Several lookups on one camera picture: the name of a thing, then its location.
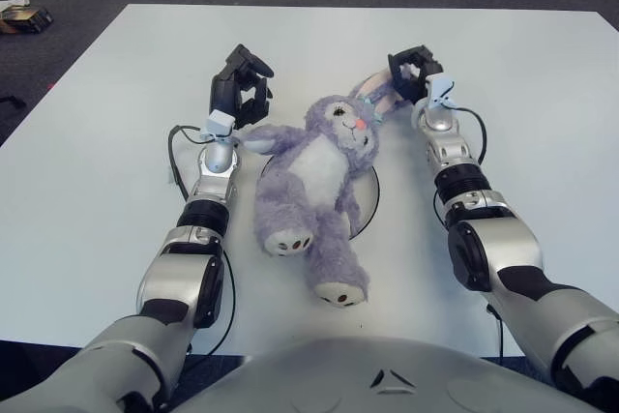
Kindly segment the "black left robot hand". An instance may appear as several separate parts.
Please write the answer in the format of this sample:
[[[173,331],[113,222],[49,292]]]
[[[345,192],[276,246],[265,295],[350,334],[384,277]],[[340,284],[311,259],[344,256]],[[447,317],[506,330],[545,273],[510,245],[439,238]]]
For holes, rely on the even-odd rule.
[[[234,130],[255,124],[269,113],[273,97],[267,79],[273,70],[245,46],[238,44],[211,83],[210,111],[204,135],[227,137]]]

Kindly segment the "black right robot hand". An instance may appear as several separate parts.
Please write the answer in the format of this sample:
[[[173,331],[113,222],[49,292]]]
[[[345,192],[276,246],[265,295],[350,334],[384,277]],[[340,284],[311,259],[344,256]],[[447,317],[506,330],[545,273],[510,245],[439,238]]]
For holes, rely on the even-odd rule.
[[[389,54],[388,65],[395,90],[412,103],[427,98],[430,108],[442,105],[455,87],[425,45]]]

